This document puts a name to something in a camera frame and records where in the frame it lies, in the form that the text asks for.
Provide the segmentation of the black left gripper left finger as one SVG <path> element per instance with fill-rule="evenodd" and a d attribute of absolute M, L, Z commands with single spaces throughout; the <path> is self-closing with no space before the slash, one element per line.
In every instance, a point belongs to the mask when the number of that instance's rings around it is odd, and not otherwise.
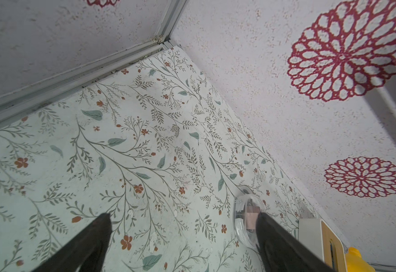
<path fill-rule="evenodd" d="M 112 233 L 110 214 L 99 215 L 35 272 L 100 272 Z"/>

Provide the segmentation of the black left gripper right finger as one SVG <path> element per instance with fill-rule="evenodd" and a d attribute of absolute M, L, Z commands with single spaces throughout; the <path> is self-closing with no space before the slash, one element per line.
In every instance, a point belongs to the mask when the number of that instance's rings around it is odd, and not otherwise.
<path fill-rule="evenodd" d="M 266 213 L 256 221 L 257 249 L 266 272 L 331 272 L 315 256 Z"/>

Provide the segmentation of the pink charger plug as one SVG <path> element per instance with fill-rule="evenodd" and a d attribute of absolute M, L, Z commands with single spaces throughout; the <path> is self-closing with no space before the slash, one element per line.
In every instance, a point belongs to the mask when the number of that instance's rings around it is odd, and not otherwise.
<path fill-rule="evenodd" d="M 256 230 L 256 222 L 258 220 L 259 214 L 260 214 L 260 209 L 258 207 L 247 208 L 244 216 L 246 230 L 248 231 Z"/>

